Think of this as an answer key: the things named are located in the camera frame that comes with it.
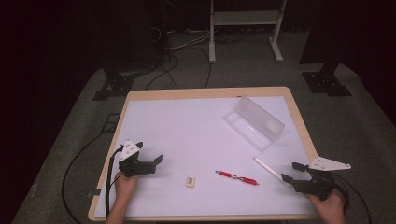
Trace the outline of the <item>red pen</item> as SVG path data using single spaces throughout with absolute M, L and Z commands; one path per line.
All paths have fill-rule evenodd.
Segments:
M 230 174 L 224 171 L 215 171 L 216 174 L 218 175 L 222 175 L 231 179 L 236 179 L 236 180 L 240 180 L 244 183 L 247 183 L 249 185 L 253 185 L 253 186 L 259 186 L 259 183 L 255 180 L 255 179 L 251 179 L 251 178 L 247 178 L 247 177 L 243 177 L 243 176 L 238 176 L 238 175 L 234 175 L 234 174 Z

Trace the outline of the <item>white pen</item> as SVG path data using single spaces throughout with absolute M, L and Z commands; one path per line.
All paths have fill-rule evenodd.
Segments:
M 288 184 L 287 182 L 285 182 L 282 179 L 282 176 L 280 174 L 278 174 L 276 171 L 274 171 L 270 166 L 268 166 L 266 163 L 264 163 L 263 161 L 261 161 L 259 158 L 257 157 L 253 157 L 253 160 L 258 163 L 260 165 L 260 167 L 262 167 L 263 169 L 265 169 L 268 173 L 270 173 L 272 176 L 274 176 L 276 179 L 278 179 L 280 182 L 282 182 L 284 185 L 290 187 L 290 184 Z

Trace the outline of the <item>clear plastic pencil case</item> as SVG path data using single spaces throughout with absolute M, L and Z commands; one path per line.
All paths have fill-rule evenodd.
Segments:
M 264 151 L 280 136 L 285 124 L 247 97 L 223 119 L 253 147 Z

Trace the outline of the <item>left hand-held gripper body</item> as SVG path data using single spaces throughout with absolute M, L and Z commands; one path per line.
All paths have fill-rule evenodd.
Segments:
M 126 141 L 122 147 L 119 158 L 119 169 L 126 176 L 154 174 L 156 165 L 154 161 L 141 161 L 138 159 L 140 148 L 132 141 Z

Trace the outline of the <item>white metal stand frame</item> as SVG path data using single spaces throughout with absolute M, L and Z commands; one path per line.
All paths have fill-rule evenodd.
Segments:
M 210 1 L 209 18 L 209 44 L 208 60 L 211 63 L 216 61 L 215 27 L 230 25 L 274 25 L 273 35 L 269 37 L 269 43 L 274 53 L 276 61 L 284 61 L 277 44 L 279 31 L 283 21 L 285 8 L 288 0 L 281 0 L 277 10 L 256 10 L 256 11 L 216 11 L 214 0 Z

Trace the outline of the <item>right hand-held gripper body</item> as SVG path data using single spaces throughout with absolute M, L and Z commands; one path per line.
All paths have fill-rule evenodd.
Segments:
M 348 196 L 348 191 L 336 183 L 335 175 L 332 171 L 349 170 L 351 168 L 349 163 L 317 156 L 306 166 L 306 172 L 311 175 L 311 179 L 294 179 L 292 186 L 296 192 L 316 195 L 321 201 L 327 200 L 334 189 L 339 190 L 345 198 Z

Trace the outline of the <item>person's right hand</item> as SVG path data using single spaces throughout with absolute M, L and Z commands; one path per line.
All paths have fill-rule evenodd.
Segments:
M 306 194 L 306 197 L 325 224 L 346 224 L 344 198 L 339 190 L 334 189 L 325 201 L 321 201 L 316 195 Z

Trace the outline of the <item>person's left hand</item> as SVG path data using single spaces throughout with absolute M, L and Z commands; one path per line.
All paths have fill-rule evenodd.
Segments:
M 138 176 L 126 176 L 123 172 L 116 174 L 116 202 L 126 203 L 133 198 L 137 189 Z

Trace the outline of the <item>white table mat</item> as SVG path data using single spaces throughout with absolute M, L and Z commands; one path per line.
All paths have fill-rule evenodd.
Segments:
M 264 151 L 253 147 L 223 117 L 236 106 L 232 98 L 132 101 L 115 144 L 143 142 L 139 158 L 163 155 L 155 174 L 138 179 L 127 217 L 135 219 L 245 219 L 279 215 L 312 216 L 306 197 L 284 185 L 253 160 L 278 174 L 300 178 L 295 161 L 308 163 L 302 140 L 281 97 L 257 97 L 255 103 L 285 124 Z M 218 175 L 215 171 L 255 179 L 259 186 Z M 193 188 L 186 186 L 195 177 Z

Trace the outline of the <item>black stand base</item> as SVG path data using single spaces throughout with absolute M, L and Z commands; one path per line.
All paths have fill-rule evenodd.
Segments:
M 321 72 L 303 72 L 303 77 L 313 93 L 327 93 L 329 96 L 350 96 L 347 87 L 339 82 L 335 75 Z
M 134 80 L 128 76 L 117 75 L 108 77 L 101 90 L 97 91 L 93 96 L 93 100 L 104 101 L 109 97 L 126 96 L 132 89 L 133 83 Z

